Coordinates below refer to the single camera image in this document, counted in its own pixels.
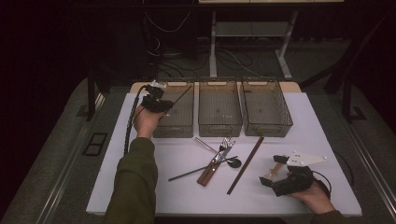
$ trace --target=white tabletop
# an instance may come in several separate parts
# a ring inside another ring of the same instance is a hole
[[[230,195],[227,194],[227,190],[240,168],[233,169],[226,163],[220,166],[206,187],[196,183],[202,172],[168,181],[171,177],[208,165],[214,156],[213,152],[195,140],[195,137],[199,137],[197,108],[194,108],[193,138],[153,138],[159,168],[156,188],[157,216],[282,217],[310,214],[309,209],[301,202],[288,196],[276,197],[272,189],[263,186],[259,179],[259,176],[267,174],[269,169],[274,167],[274,155],[290,155],[293,150],[326,156],[327,161],[309,167],[331,181],[332,203],[341,213],[345,216],[361,216],[361,207],[348,185],[306,94],[284,93],[284,96],[293,126],[285,138],[264,139]],[[110,201],[117,164],[123,155],[126,124],[134,97],[134,93],[129,93],[125,98],[87,206],[88,213],[102,215]],[[195,97],[195,104],[198,105],[198,97]],[[222,141],[219,137],[200,139],[214,149],[218,149]],[[245,162],[258,139],[259,137],[245,136],[242,128],[240,136],[233,138],[236,143],[228,157],[238,156],[238,159]],[[286,172],[287,169],[284,167],[278,178],[286,178]]]

